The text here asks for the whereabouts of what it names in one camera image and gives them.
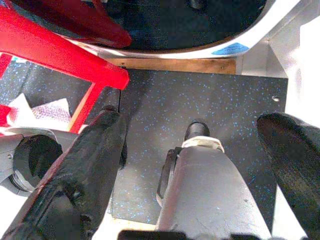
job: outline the speckled rubber mat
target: speckled rubber mat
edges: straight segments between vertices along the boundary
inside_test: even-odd
[[[128,122],[128,159],[114,186],[113,216],[156,223],[160,212],[156,190],[167,152],[180,146],[188,124],[201,118],[211,135],[221,140],[271,228],[276,182],[257,138],[256,120],[261,113],[285,110],[288,80],[133,69],[128,72],[130,83],[120,101],[120,110]],[[31,107],[67,98],[73,114],[89,85],[29,62],[12,62],[0,80],[0,104],[8,104],[20,93],[25,94]],[[119,91],[106,88],[87,122],[103,105],[118,106],[118,101]]]

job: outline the black rubber cap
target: black rubber cap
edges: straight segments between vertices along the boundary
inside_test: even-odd
[[[186,129],[184,140],[194,138],[196,136],[206,136],[210,137],[210,130],[202,121],[194,120]]]

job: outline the red wooden frame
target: red wooden frame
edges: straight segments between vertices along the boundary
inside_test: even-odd
[[[70,132],[78,133],[104,87],[123,90],[127,86],[129,76],[126,70],[72,44],[15,11],[0,6],[0,19],[0,52],[92,82],[72,116]]]

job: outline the wooden plank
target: wooden plank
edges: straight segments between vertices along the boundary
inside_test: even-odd
[[[193,73],[236,74],[235,59],[158,59],[107,58],[109,63],[127,69],[161,70]]]

